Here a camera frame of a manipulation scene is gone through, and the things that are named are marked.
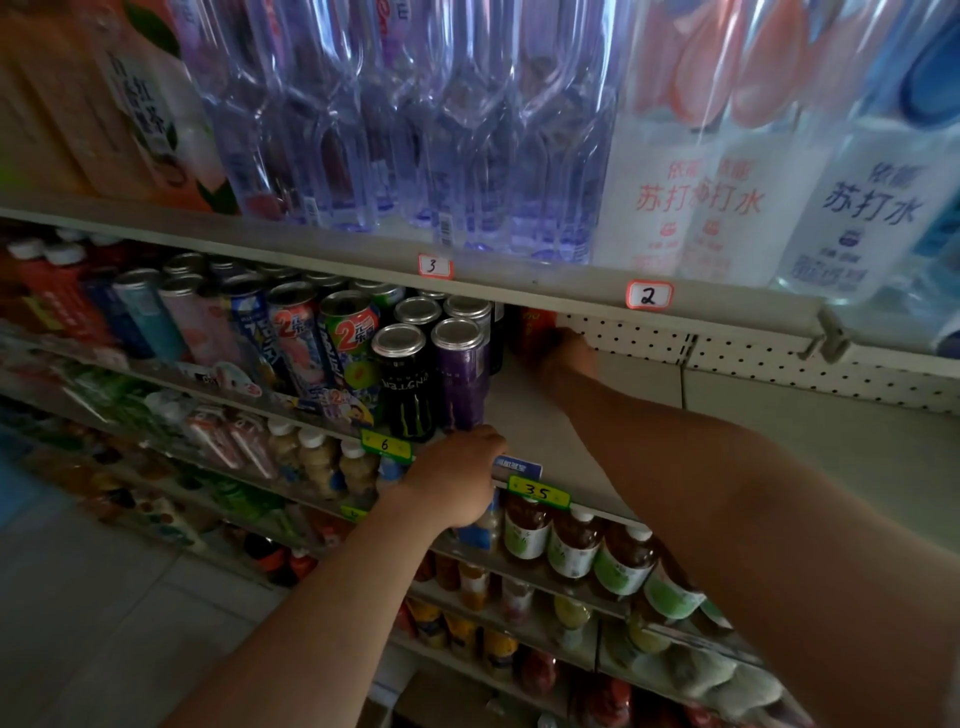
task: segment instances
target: purple can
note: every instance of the purple can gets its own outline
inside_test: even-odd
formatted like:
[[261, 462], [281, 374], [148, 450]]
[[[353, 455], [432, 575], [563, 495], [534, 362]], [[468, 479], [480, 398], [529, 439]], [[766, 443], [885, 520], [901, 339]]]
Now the purple can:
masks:
[[489, 389], [486, 336], [471, 319], [446, 319], [430, 334], [444, 395], [444, 427], [473, 429], [483, 423]]

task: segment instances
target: yellow price tag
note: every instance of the yellow price tag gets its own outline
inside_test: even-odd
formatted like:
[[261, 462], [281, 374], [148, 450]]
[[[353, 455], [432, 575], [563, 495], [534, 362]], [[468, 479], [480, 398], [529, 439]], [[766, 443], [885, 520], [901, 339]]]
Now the yellow price tag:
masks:
[[553, 488], [549, 485], [543, 485], [536, 480], [511, 475], [507, 481], [507, 490], [516, 493], [518, 496], [531, 497], [539, 500], [541, 503], [552, 505], [554, 508], [570, 508], [570, 493], [562, 491], [560, 488]]
[[387, 435], [381, 435], [371, 429], [365, 429], [360, 432], [360, 444], [367, 452], [387, 455], [407, 465], [414, 461], [414, 448], [406, 440], [387, 437]]
[[356, 523], [367, 516], [367, 511], [354, 508], [351, 505], [340, 506], [340, 515], [352, 523]]

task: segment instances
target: white bottle cap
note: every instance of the white bottle cap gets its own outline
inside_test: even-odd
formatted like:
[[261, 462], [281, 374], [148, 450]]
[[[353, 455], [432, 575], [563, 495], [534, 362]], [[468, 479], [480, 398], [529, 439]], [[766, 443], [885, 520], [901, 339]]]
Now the white bottle cap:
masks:
[[637, 541], [649, 541], [650, 537], [654, 535], [654, 532], [643, 523], [628, 525], [627, 533], [630, 534], [630, 538]]
[[105, 248], [107, 245], [116, 245], [121, 240], [123, 240], [123, 238], [119, 235], [107, 235], [104, 232], [94, 232], [90, 235], [90, 242], [98, 248]]
[[38, 237], [28, 237], [8, 243], [7, 250], [17, 260], [36, 260], [43, 257], [43, 241]]
[[86, 258], [84, 246], [77, 243], [54, 243], [46, 246], [43, 254], [54, 265], [73, 265]]
[[73, 228], [57, 228], [57, 237], [64, 243], [79, 243], [86, 240], [86, 233], [75, 231]]
[[305, 448], [318, 448], [326, 441], [326, 435], [315, 427], [301, 427], [297, 437]]
[[588, 513], [579, 505], [570, 506], [570, 515], [580, 523], [590, 523], [593, 520], [593, 514]]
[[358, 457], [363, 457], [364, 453], [366, 453], [366, 450], [363, 449], [363, 446], [360, 445], [360, 443], [350, 443], [346, 440], [341, 440], [340, 452], [342, 452], [345, 457], [353, 460]]
[[281, 437], [283, 435], [289, 435], [294, 431], [294, 426], [288, 423], [286, 420], [277, 420], [271, 417], [267, 420], [267, 428], [270, 430], [270, 434]]

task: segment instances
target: price tag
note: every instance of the price tag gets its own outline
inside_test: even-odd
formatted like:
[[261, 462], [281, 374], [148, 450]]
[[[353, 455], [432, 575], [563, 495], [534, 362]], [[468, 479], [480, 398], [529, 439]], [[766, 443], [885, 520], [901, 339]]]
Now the price tag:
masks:
[[377, 455], [387, 455], [398, 463], [409, 465], [414, 461], [413, 446], [406, 440], [387, 437], [371, 429], [365, 429], [360, 432], [360, 443], [367, 452], [373, 452]]
[[627, 308], [663, 310], [673, 302], [673, 283], [665, 280], [631, 280], [627, 285]]
[[127, 355], [119, 349], [96, 347], [93, 350], [93, 356], [100, 364], [110, 369], [119, 369], [123, 372], [130, 370], [130, 361], [128, 361]]
[[354, 508], [351, 505], [342, 505], [340, 506], [340, 515], [351, 523], [356, 523], [367, 517], [367, 511], [362, 511], [359, 508]]
[[534, 498], [541, 503], [552, 505], [554, 508], [562, 508], [565, 511], [570, 509], [570, 493], [559, 488], [552, 488], [549, 485], [543, 485], [536, 480], [511, 475], [510, 480], [507, 481], [507, 490], [516, 493], [518, 496]]
[[420, 275], [429, 279], [453, 280], [453, 261], [421, 253]]

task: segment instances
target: bottle label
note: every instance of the bottle label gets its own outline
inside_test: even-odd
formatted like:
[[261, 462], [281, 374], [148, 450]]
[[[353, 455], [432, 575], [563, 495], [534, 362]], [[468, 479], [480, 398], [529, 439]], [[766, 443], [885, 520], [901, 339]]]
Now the bottle label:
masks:
[[650, 567], [634, 569], [624, 566], [610, 553], [606, 540], [593, 564], [593, 573], [597, 575], [600, 583], [608, 592], [618, 596], [636, 594], [640, 585], [643, 584], [643, 579], [650, 573], [650, 569]]
[[686, 619], [697, 611], [707, 598], [702, 592], [688, 592], [677, 586], [669, 576], [663, 564], [650, 574], [643, 585], [643, 593], [650, 602], [650, 606], [668, 619]]
[[507, 527], [503, 533], [503, 543], [518, 559], [539, 558], [546, 549], [547, 537], [550, 535], [549, 526], [528, 530], [520, 528], [507, 515]]
[[560, 576], [566, 576], [569, 579], [579, 579], [590, 573], [590, 567], [593, 565], [593, 557], [596, 556], [600, 546], [593, 548], [573, 548], [568, 546], [557, 532], [550, 529], [550, 545], [546, 550], [546, 557], [550, 561], [550, 566]]

